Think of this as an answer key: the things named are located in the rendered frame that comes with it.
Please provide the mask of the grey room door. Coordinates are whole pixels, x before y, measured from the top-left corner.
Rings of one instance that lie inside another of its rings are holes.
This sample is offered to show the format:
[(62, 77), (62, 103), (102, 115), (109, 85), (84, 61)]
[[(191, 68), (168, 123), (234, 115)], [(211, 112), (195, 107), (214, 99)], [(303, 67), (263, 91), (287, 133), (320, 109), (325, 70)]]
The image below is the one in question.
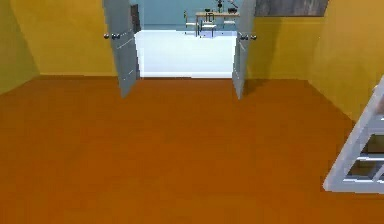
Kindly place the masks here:
[(240, 35), (253, 35), (256, 0), (243, 0), (238, 9), (240, 16), (236, 22), (237, 36), (232, 71), (232, 82), (238, 99), (243, 96), (247, 74), (248, 49), (251, 40), (241, 41)]
[(125, 98), (140, 77), (130, 0), (103, 0), (103, 8), (108, 34), (120, 34), (120, 39), (109, 40), (120, 94)]

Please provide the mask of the white dining chair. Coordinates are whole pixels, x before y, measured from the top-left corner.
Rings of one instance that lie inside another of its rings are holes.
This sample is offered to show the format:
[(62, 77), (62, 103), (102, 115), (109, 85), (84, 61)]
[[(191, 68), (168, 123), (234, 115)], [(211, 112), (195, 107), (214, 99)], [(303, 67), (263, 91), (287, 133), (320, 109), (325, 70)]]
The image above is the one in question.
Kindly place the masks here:
[(216, 25), (214, 24), (214, 13), (208, 12), (205, 14), (205, 19), (200, 22), (200, 31), (203, 31), (204, 29), (210, 29), (211, 34), (214, 34), (214, 30), (216, 28)]
[(185, 19), (185, 28), (193, 27), (195, 36), (197, 36), (199, 31), (199, 23), (189, 19), (187, 10), (183, 11), (183, 18)]

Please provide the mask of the wooden dining table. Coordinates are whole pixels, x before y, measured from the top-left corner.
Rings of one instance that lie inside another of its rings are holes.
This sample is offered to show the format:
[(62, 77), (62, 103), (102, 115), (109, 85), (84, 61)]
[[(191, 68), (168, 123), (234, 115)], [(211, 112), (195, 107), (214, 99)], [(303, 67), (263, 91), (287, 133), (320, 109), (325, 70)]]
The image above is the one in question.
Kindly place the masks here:
[[(195, 21), (197, 21), (199, 23), (198, 35), (201, 32), (200, 31), (200, 22), (205, 19), (206, 13), (208, 13), (208, 12), (196, 12), (195, 13)], [(238, 12), (236, 12), (234, 14), (229, 14), (228, 12), (213, 12), (213, 13), (214, 13), (215, 19), (216, 18), (238, 18), (240, 16), (240, 14)]]

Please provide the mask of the white shelf unit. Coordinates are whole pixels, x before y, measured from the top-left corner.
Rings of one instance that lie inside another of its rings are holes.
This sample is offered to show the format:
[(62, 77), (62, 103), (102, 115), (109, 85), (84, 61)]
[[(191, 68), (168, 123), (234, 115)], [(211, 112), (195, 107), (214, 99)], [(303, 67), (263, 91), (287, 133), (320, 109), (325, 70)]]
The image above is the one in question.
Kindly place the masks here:
[[(384, 152), (364, 153), (374, 135), (384, 136), (384, 75), (373, 88), (372, 96), (327, 174), (323, 182), (325, 191), (384, 194)], [(372, 162), (373, 167), (367, 175), (351, 175), (357, 162)]]

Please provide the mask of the grey framed wall picture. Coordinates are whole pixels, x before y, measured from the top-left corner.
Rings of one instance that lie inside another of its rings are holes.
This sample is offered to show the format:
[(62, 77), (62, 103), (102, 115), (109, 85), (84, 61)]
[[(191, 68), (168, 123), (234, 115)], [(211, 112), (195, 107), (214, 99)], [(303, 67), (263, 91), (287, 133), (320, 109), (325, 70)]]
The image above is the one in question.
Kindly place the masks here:
[(256, 17), (323, 17), (329, 0), (256, 0)]

